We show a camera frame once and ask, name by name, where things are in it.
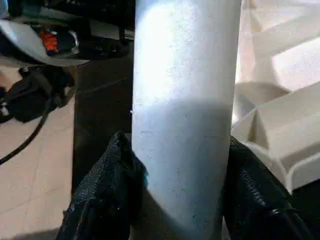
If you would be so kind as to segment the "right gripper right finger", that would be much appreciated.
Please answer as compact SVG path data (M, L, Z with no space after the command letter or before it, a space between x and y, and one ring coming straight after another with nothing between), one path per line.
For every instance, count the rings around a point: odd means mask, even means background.
M292 196L235 137L230 138L223 216L232 240L314 240Z

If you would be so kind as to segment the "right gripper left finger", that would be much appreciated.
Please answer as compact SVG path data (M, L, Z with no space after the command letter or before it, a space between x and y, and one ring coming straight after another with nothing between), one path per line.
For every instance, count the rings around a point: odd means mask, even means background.
M142 207L146 168L116 132L71 197L56 239L127 240Z

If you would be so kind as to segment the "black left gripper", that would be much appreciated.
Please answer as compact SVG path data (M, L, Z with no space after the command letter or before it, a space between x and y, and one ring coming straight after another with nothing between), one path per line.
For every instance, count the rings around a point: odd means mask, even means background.
M81 35L65 26L46 26L37 30L46 54L51 58L79 58Z

